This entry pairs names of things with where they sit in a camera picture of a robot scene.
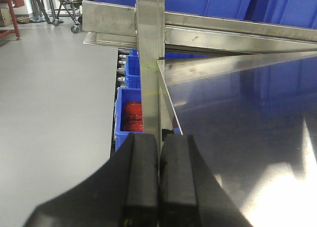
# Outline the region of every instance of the cart wheel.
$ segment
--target cart wheel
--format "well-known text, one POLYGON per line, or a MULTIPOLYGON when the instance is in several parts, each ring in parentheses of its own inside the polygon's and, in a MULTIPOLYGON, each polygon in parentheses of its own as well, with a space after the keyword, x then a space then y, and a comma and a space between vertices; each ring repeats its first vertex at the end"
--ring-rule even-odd
POLYGON ((59 20, 58 19, 53 20, 53 26, 59 26, 59 20))
POLYGON ((71 32, 73 32, 74 34, 77 34, 79 32, 79 28, 78 26, 75 26, 73 25, 71 28, 70 28, 71 32))

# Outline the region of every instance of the concrete floor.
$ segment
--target concrete floor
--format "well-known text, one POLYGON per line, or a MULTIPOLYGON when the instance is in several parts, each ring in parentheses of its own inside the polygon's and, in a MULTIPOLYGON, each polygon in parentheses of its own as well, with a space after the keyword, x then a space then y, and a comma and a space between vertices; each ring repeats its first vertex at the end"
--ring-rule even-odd
POLYGON ((0 226, 20 227, 36 205, 109 158, 117 50, 85 32, 20 25, 0 40, 0 226))

